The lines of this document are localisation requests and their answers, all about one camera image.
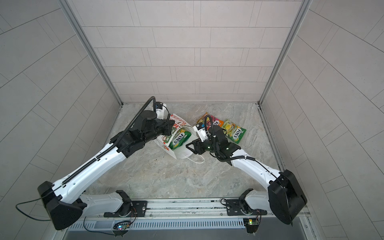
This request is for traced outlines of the white paper bag with flower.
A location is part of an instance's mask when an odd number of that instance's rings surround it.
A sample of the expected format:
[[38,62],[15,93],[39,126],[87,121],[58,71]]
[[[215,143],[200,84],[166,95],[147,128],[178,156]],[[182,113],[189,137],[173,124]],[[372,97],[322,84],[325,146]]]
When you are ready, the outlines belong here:
[[187,144],[198,139],[193,127],[176,114],[172,114],[170,120],[175,121],[171,135],[157,137],[156,144],[175,159],[188,159],[196,164],[204,163],[205,158],[202,156],[202,162],[192,160],[190,156],[193,152],[186,148]]

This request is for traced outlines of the orange Fox's fruits candy bag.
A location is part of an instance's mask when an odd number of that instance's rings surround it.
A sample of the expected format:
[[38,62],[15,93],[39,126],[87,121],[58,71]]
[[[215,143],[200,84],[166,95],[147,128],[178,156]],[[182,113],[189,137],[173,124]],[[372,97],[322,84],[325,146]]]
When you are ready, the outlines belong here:
[[213,115],[210,115],[208,112],[206,112],[198,121],[197,121],[197,124],[205,124],[205,118],[206,116],[210,116],[208,117],[207,119],[207,129],[209,129],[211,127],[211,125],[213,124],[214,126],[219,126],[219,127],[222,127],[224,122],[216,117],[214,117]]

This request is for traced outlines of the green Fox's spring tea bag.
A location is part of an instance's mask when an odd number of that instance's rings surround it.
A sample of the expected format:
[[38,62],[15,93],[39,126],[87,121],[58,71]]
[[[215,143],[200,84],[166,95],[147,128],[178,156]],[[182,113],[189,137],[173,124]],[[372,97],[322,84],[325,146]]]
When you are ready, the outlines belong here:
[[224,130],[226,136],[237,144],[242,140],[244,134],[247,131],[246,129],[236,125],[229,120],[224,122],[222,129]]

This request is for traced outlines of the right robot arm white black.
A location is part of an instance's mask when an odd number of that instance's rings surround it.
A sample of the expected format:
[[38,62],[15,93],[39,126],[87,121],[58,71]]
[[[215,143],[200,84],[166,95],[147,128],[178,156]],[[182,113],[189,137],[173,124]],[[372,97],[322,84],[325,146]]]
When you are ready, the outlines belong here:
[[273,169],[251,157],[239,145],[229,142],[219,126],[209,129],[203,124],[193,127],[198,139],[187,144],[192,153],[209,152],[219,162],[238,168],[256,180],[266,191],[260,193],[248,189],[239,197],[238,205],[226,202],[231,209],[239,209],[244,215],[270,211],[286,225],[291,225],[308,200],[296,176],[289,170]]

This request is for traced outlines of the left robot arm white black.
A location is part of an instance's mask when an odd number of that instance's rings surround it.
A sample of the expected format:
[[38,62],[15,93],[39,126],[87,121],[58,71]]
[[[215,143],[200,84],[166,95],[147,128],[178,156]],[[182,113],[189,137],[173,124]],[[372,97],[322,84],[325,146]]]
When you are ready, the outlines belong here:
[[158,119],[156,112],[145,110],[134,117],[133,124],[111,138],[92,159],[72,173],[38,187],[43,205],[56,230],[64,230],[78,219],[97,214],[130,216],[133,204],[122,190],[105,195],[87,195],[85,190],[113,166],[142,149],[159,136],[170,136],[174,120]]

